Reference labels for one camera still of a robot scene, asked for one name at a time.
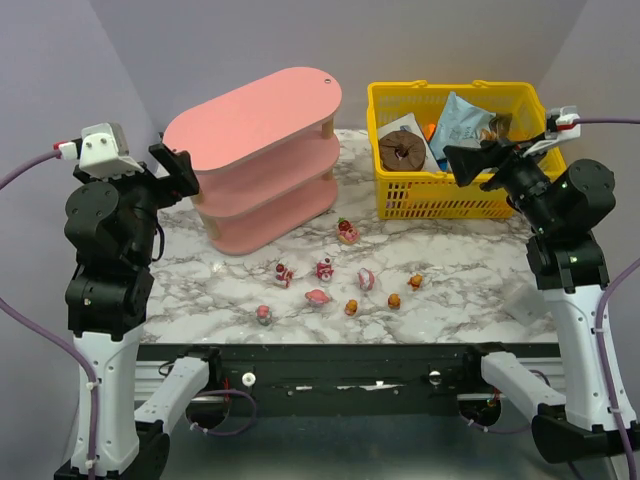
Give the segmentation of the red white bow toy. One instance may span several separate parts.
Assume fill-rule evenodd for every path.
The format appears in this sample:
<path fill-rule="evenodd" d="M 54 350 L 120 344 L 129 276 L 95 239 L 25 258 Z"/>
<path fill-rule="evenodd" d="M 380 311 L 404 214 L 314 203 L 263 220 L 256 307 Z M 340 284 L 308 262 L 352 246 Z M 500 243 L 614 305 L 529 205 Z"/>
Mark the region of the red white bow toy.
<path fill-rule="evenodd" d="M 288 289 L 293 281 L 295 271 L 284 263 L 277 263 L 275 266 L 275 280 L 282 288 Z"/>

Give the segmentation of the pink white hooded toy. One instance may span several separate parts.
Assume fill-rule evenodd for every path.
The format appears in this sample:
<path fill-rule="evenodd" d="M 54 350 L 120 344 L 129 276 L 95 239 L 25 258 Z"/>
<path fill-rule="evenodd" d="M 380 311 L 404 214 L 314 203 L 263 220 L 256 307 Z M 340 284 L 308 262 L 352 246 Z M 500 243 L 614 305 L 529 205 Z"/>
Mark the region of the pink white hooded toy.
<path fill-rule="evenodd" d="M 363 291 L 371 291 L 375 285 L 375 275 L 367 268 L 360 268 L 357 272 L 359 288 Z"/>

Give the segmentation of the pink flower-ring bunny toy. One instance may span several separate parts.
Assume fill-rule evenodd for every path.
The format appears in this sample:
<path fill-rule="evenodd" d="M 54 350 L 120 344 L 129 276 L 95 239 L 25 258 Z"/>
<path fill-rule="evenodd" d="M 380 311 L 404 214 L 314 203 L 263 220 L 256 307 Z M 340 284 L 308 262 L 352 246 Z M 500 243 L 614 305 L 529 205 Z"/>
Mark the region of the pink flower-ring bunny toy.
<path fill-rule="evenodd" d="M 259 305 L 256 309 L 256 319 L 262 326 L 269 326 L 272 324 L 272 311 L 267 305 Z"/>

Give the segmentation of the pink strawberry bear toy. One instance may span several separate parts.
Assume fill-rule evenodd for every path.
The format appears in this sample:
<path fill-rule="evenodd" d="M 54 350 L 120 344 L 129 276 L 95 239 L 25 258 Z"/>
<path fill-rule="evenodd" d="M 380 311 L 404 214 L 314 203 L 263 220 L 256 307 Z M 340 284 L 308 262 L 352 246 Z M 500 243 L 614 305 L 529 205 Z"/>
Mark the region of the pink strawberry bear toy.
<path fill-rule="evenodd" d="M 320 259 L 316 265 L 316 277 L 322 282 L 329 282 L 333 276 L 333 262 L 328 256 Z"/>

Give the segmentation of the pink wide-eared toy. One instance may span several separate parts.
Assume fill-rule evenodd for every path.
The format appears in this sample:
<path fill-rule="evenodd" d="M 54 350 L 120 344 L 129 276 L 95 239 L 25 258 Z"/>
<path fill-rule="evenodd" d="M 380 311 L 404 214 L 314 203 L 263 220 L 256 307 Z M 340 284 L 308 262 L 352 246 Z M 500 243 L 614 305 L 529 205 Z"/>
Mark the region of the pink wide-eared toy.
<path fill-rule="evenodd" d="M 332 299 L 321 289 L 313 289 L 305 293 L 305 299 L 314 308 L 329 304 Z"/>

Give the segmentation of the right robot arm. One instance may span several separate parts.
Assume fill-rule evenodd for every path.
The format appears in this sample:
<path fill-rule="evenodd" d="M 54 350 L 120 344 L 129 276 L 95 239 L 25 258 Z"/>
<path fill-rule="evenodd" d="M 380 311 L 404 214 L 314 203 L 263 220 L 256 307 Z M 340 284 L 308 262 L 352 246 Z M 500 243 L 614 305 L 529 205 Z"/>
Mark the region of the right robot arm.
<path fill-rule="evenodd" d="M 527 260 L 556 325 L 565 390 L 555 391 L 514 354 L 488 344 L 477 349 L 480 378 L 530 421 L 547 462 L 633 455 L 639 421 L 620 378 L 607 317 L 615 284 L 592 233 L 616 205 L 613 173 L 580 159 L 550 180 L 540 154 L 513 142 L 447 146 L 444 152 L 458 186 L 491 169 L 481 189 L 505 190 L 509 204 L 528 220 Z"/>

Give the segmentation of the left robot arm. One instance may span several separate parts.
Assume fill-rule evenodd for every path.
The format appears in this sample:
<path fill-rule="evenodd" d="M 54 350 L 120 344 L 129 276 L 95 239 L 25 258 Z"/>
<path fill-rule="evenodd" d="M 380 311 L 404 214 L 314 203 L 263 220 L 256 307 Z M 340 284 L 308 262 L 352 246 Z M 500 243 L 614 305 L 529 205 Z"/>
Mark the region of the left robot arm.
<path fill-rule="evenodd" d="M 157 479 L 167 462 L 170 433 L 210 376 L 207 357 L 178 359 L 141 406 L 134 401 L 138 349 L 154 278 L 158 212 L 199 192 L 186 151 L 159 143 L 150 154 L 166 169 L 113 180 L 81 170 L 68 198 L 64 234 L 77 267 L 65 293 L 68 328 L 80 354 L 78 431 L 57 479 Z"/>

